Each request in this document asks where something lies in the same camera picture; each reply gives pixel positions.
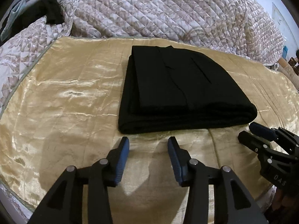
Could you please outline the golden satin bedspread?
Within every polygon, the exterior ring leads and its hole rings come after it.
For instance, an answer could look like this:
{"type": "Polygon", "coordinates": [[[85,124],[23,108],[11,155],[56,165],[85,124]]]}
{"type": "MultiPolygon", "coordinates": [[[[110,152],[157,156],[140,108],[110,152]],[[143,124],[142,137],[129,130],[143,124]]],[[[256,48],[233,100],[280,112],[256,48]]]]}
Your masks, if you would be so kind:
{"type": "MultiPolygon", "coordinates": [[[[282,73],[236,55],[166,39],[63,37],[34,62],[1,117],[1,179],[36,208],[69,165],[92,165],[120,140],[119,105],[133,46],[172,46],[207,55],[257,107],[257,122],[298,133],[298,92],[282,73]]],[[[122,181],[108,191],[114,223],[182,223],[188,190],[176,182],[167,152],[175,136],[206,166],[227,165],[258,199],[270,183],[238,142],[246,125],[130,136],[122,181]]]]}

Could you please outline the quilted floral comforter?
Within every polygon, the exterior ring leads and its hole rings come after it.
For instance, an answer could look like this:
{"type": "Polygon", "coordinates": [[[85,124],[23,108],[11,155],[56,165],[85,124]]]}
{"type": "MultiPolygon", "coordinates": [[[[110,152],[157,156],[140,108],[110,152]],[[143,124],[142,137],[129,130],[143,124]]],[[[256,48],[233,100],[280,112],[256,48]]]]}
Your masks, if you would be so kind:
{"type": "Polygon", "coordinates": [[[1,117],[34,62],[63,37],[166,39],[272,65],[283,37],[255,0],[58,0],[64,22],[41,17],[1,46],[1,117]]]}

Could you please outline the black pants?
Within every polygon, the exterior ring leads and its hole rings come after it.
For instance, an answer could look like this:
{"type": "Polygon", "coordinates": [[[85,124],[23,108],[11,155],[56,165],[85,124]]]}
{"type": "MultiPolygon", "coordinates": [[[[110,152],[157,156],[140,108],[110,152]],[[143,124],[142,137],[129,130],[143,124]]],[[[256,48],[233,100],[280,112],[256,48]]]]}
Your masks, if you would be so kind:
{"type": "Polygon", "coordinates": [[[203,53],[133,46],[119,110],[123,134],[224,128],[252,122],[256,106],[203,53]]]}

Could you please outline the dark clothes pile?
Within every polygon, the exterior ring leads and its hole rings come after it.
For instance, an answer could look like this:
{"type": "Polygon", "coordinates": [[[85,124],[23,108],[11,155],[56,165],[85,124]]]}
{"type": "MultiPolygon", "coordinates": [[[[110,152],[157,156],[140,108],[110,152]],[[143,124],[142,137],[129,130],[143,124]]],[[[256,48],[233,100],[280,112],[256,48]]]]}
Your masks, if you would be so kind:
{"type": "Polygon", "coordinates": [[[64,22],[57,0],[19,0],[1,25],[1,44],[44,16],[50,25],[64,22]]]}

